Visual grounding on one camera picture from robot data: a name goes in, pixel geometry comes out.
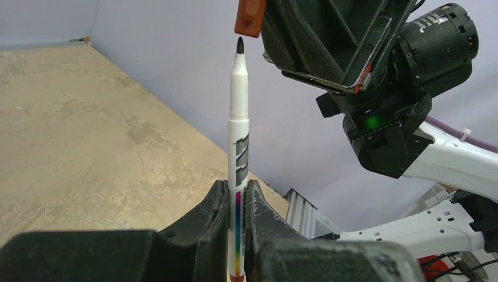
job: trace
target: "black plastic housing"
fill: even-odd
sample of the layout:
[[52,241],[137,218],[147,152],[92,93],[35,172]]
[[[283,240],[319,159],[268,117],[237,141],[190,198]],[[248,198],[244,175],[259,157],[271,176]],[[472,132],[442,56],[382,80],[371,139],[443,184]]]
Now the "black plastic housing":
[[380,78],[416,0],[268,0],[261,36],[284,76],[354,93]]
[[479,50],[477,29],[459,5],[449,3],[406,23],[397,41],[411,78],[435,97],[465,82]]
[[160,232],[35,231],[0,249],[0,281],[226,281],[230,191],[205,198]]

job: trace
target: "rainbow color strip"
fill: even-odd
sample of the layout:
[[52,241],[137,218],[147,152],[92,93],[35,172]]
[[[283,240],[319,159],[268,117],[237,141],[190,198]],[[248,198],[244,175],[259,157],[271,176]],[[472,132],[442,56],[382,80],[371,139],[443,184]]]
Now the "rainbow color strip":
[[240,246],[242,245],[242,193],[239,191],[235,194],[235,276],[240,276],[240,258],[242,256]]

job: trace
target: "marker label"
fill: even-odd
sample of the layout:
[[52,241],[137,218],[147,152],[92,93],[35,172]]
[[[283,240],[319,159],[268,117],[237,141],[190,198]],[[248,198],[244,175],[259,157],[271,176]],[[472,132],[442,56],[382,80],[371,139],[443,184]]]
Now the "marker label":
[[242,190],[235,194],[235,275],[241,276],[241,268],[243,267],[241,258],[245,256],[245,194],[247,190],[247,176],[249,174],[249,135],[237,140],[235,148],[237,155],[237,160],[235,161],[235,166],[237,167],[235,183],[237,187],[242,184],[244,185]]

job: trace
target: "marker cap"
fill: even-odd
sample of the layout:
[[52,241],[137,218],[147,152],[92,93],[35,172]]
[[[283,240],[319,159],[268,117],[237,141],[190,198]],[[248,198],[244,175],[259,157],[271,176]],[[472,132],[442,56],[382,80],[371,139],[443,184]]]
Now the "marker cap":
[[260,37],[267,0],[239,0],[235,33]]

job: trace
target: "white wall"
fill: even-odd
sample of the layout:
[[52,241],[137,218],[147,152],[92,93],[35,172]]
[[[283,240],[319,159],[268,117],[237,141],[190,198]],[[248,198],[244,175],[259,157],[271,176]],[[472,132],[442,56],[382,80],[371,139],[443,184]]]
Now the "white wall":
[[0,46],[89,36],[100,0],[0,0]]
[[[102,0],[94,46],[226,150],[237,2]],[[464,85],[438,97],[432,115],[496,142],[498,1],[459,0],[475,20],[480,53]],[[446,1],[431,0],[416,13]],[[397,218],[432,183],[389,179],[360,167],[342,117],[323,119],[321,90],[283,78],[245,39],[250,72],[250,168],[280,193],[297,189],[345,230]]]

